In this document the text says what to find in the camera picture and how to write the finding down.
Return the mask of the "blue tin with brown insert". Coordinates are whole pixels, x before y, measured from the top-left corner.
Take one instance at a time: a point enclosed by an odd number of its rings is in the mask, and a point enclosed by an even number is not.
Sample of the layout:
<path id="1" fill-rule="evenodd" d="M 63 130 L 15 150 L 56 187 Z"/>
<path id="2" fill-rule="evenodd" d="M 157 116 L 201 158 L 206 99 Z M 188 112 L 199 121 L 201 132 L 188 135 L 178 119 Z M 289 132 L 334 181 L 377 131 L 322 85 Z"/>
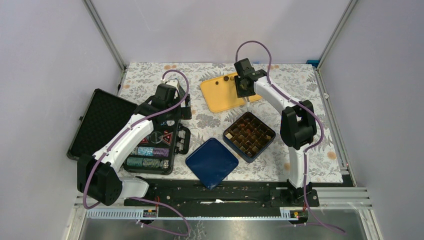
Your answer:
<path id="1" fill-rule="evenodd" d="M 223 141 L 249 164 L 271 145 L 275 137 L 276 132 L 249 111 L 223 132 Z"/>

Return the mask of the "blue tin lid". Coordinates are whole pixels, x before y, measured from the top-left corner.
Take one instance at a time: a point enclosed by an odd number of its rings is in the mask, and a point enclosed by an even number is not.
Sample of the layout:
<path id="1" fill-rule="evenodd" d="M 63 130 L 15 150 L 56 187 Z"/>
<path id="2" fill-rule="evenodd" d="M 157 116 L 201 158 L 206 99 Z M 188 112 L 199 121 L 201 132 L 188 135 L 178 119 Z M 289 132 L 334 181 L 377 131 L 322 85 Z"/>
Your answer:
<path id="1" fill-rule="evenodd" d="M 216 138 L 194 150 L 185 164 L 209 190 L 216 188 L 239 164 L 239 160 Z"/>

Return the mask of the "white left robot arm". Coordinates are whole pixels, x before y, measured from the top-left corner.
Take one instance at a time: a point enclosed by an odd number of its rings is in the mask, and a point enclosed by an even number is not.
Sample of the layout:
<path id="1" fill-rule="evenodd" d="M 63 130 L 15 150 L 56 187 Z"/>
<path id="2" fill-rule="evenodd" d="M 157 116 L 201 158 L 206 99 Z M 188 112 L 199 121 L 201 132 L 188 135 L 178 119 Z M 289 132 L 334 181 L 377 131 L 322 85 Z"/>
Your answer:
<path id="1" fill-rule="evenodd" d="M 182 117 L 181 104 L 187 103 L 188 97 L 178 80 L 166 80 L 153 96 L 137 106 L 109 142 L 92 154 L 79 156 L 77 189 L 83 194 L 84 208 L 110 206 L 119 199 L 137 199 L 144 206 L 154 202 L 155 192 L 146 180 L 120 177 L 118 170 L 136 146 L 155 131 L 155 126 L 169 121 L 170 116 Z"/>

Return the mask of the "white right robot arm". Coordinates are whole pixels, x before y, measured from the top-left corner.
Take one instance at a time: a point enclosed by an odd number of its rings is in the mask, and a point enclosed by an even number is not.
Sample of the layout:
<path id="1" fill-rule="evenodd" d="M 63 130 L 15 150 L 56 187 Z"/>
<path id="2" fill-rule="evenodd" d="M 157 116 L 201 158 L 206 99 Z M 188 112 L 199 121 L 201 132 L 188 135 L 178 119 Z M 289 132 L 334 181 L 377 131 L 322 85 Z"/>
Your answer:
<path id="1" fill-rule="evenodd" d="M 314 107 L 309 100 L 290 96 L 263 69 L 254 69 L 248 58 L 234 63 L 235 87 L 239 98 L 261 96 L 281 115 L 280 137 L 289 150 L 290 173 L 286 198 L 293 206 L 307 199 L 308 153 L 317 134 Z"/>

